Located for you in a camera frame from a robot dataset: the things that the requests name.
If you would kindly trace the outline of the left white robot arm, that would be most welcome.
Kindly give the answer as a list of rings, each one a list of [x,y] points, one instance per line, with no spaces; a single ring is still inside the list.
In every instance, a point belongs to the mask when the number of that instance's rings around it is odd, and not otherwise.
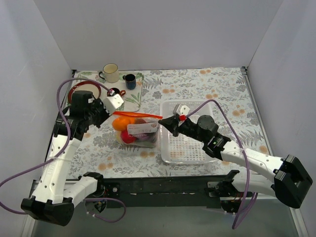
[[[74,213],[75,207],[87,196],[101,197],[105,185],[103,175],[88,172],[67,190],[64,189],[74,155],[81,144],[84,133],[90,125],[100,127],[115,111],[113,100],[117,97],[94,99],[88,91],[73,94],[70,107],[64,112],[70,130],[59,116],[56,120],[49,158],[53,161],[44,167],[39,184],[31,197],[24,198],[21,209],[36,220],[65,226]]]

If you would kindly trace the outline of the white plastic basket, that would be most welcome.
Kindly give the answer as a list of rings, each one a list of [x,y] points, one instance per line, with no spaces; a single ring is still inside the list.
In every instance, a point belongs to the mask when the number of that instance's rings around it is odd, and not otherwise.
[[[190,112],[198,108],[204,101],[201,99],[167,100],[160,104],[160,115],[165,119],[173,115],[176,105],[187,106]],[[203,143],[183,134],[174,137],[166,128],[160,127],[160,151],[165,163],[177,165],[198,165],[215,162],[203,150]]]

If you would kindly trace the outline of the fake red apple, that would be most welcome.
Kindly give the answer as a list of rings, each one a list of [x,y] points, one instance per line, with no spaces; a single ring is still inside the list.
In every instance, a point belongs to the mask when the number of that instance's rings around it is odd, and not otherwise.
[[[126,144],[131,144],[131,143],[134,143],[137,138],[128,134],[128,131],[125,130],[125,131],[122,131],[121,134],[120,134],[120,138],[121,140],[126,143]]]

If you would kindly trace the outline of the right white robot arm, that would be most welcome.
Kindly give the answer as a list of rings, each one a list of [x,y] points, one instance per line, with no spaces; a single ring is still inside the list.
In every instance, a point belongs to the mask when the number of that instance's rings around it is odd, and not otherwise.
[[[300,160],[293,155],[273,157],[243,149],[235,141],[218,132],[212,116],[200,116],[192,122],[184,115],[159,120],[174,137],[183,134],[203,143],[205,153],[222,161],[235,163],[255,172],[247,174],[245,189],[276,197],[283,204],[300,208],[313,180]]]

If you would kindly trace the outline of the fake purple eggplant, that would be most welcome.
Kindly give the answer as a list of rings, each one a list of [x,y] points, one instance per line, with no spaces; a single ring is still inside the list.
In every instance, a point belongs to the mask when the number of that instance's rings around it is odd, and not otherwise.
[[[136,118],[134,123],[135,124],[145,124],[145,123],[147,123],[147,121],[143,118]]]

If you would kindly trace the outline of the clear zip top bag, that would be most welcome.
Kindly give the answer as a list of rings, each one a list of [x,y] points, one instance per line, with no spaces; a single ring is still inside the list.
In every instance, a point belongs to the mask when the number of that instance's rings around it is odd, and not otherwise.
[[[128,134],[137,138],[134,143],[126,144],[122,142],[121,144],[144,148],[153,148],[156,146],[159,130],[158,121],[162,119],[162,116],[125,111],[116,111],[113,116],[115,117],[114,120],[118,117],[128,117],[131,122],[131,124],[127,126]],[[136,118],[143,118],[147,123],[135,124],[134,122]]]

